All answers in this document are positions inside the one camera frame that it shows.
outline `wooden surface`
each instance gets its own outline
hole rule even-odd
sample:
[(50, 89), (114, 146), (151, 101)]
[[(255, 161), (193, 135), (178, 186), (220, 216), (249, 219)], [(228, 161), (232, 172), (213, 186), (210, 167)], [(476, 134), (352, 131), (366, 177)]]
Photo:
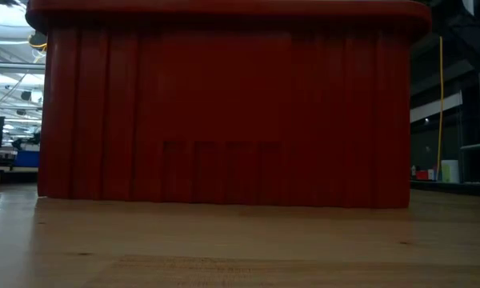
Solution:
[(480, 287), (480, 198), (408, 210), (92, 202), (0, 188), (0, 287)]

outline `red object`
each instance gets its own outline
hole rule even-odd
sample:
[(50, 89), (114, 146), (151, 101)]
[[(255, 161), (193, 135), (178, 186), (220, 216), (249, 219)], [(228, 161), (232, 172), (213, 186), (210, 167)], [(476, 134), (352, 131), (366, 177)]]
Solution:
[(417, 180), (429, 180), (429, 172), (428, 171), (416, 171), (416, 179)]
[(40, 195), (408, 205), (424, 5), (31, 0), (27, 19), (49, 39)]

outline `red storage container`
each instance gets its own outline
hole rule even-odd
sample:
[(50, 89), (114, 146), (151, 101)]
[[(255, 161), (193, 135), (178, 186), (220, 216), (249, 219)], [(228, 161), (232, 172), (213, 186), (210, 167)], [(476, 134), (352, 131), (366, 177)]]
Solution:
[(406, 207), (416, 2), (30, 0), (39, 194)]

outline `metal beam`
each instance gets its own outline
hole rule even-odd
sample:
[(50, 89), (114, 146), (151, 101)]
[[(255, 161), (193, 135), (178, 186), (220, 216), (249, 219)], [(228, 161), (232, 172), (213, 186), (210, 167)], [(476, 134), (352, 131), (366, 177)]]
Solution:
[(44, 74), (44, 64), (0, 62), (0, 73)]

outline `ribbed container side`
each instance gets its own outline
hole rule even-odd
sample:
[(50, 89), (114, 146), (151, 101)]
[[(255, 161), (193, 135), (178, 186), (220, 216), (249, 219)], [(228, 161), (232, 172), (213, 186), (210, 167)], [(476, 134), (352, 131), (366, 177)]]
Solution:
[(39, 194), (406, 207), (409, 43), (388, 31), (49, 31)]

